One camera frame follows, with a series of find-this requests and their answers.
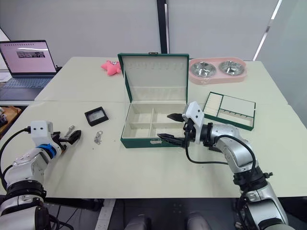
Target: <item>laptop keyboard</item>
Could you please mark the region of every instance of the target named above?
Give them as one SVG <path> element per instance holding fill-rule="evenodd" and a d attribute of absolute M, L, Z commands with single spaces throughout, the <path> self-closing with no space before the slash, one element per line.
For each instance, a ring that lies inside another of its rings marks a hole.
<path fill-rule="evenodd" d="M 3 86 L 4 88 L 44 88 L 50 78 L 11 78 Z"/>

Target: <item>floor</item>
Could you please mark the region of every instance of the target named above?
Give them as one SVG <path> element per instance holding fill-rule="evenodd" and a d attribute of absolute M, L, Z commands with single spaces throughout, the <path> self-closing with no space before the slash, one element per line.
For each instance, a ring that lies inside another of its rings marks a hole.
<path fill-rule="evenodd" d="M 117 199 L 108 230 L 123 230 L 124 222 L 127 224 L 138 214 L 145 214 L 152 219 L 152 230 L 184 230 L 185 217 L 192 211 L 200 212 L 212 230 L 235 230 L 234 219 L 237 216 L 232 211 L 232 205 L 233 200 L 228 198 Z M 59 206 L 47 206 L 50 213 L 56 216 Z M 66 221 L 75 210 L 61 207 L 59 220 Z M 78 209 L 68 223 L 75 230 L 95 230 L 98 216 L 99 211 Z M 307 230 L 307 223 L 291 215 L 288 218 L 290 226 L 296 230 Z"/>

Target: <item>open jewelry box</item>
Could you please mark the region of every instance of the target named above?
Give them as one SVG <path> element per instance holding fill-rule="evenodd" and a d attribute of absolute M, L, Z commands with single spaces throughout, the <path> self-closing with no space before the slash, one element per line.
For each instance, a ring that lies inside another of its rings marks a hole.
<path fill-rule="evenodd" d="M 121 142 L 126 148 L 173 147 L 157 134 L 184 137 L 183 123 L 166 116 L 187 104 L 188 54 L 118 54 L 130 107 Z"/>

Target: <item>white table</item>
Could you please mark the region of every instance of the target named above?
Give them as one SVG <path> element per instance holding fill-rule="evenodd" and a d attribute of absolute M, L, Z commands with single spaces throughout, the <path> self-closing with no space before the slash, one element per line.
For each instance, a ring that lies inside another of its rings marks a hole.
<path fill-rule="evenodd" d="M 101 65 L 107 57 L 72 57 L 36 97 L 36 101 L 125 102 L 128 100 L 122 74 L 108 76 Z M 196 85 L 189 81 L 189 102 L 205 103 L 209 92 L 218 92 L 261 104 L 287 104 L 260 61 L 247 61 L 243 82 Z"/>
<path fill-rule="evenodd" d="M 84 112 L 103 106 L 110 120 L 90 127 Z M 71 198 L 153 198 L 153 197 L 238 197 L 226 165 L 190 163 L 181 148 L 126 149 L 120 142 L 125 117 L 124 103 L 34 102 L 5 135 L 32 120 L 49 120 L 55 131 L 65 133 L 72 124 L 82 138 L 46 171 L 45 189 L 50 197 Z M 101 145 L 94 143 L 102 130 Z M 258 104 L 255 128 L 240 129 L 248 139 L 277 196 L 306 196 L 307 130 L 286 104 Z M 20 134 L 3 154 L 2 168 L 32 148 L 29 134 Z M 221 153 L 191 144 L 191 158 L 224 161 Z"/>
<path fill-rule="evenodd" d="M 72 57 L 36 101 L 123 102 L 123 75 L 108 76 L 100 66 L 114 57 Z"/>

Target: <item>laptop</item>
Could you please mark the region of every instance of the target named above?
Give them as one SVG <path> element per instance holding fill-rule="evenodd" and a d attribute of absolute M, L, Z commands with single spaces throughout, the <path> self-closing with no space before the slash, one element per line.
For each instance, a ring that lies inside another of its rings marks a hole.
<path fill-rule="evenodd" d="M 45 40 L 3 41 L 0 52 L 12 76 L 0 89 L 0 101 L 34 100 L 56 75 Z"/>

